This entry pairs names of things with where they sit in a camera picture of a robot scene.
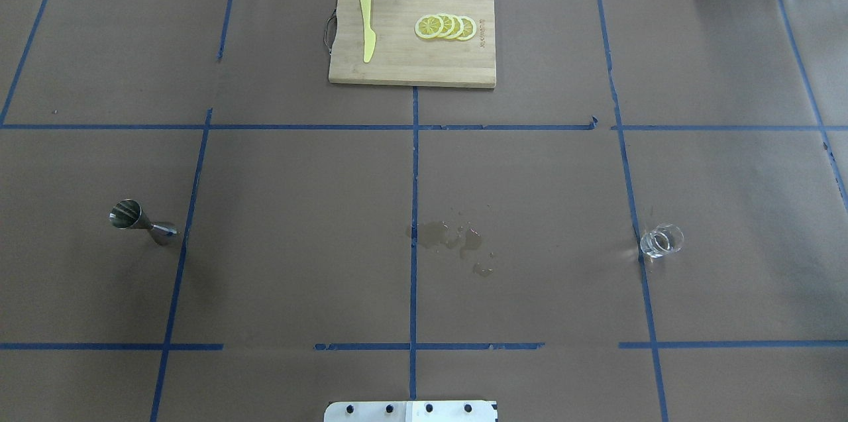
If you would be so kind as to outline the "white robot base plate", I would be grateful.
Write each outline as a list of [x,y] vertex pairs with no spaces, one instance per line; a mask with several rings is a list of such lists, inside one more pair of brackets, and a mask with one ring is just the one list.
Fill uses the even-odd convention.
[[495,401],[337,401],[324,421],[498,421]]

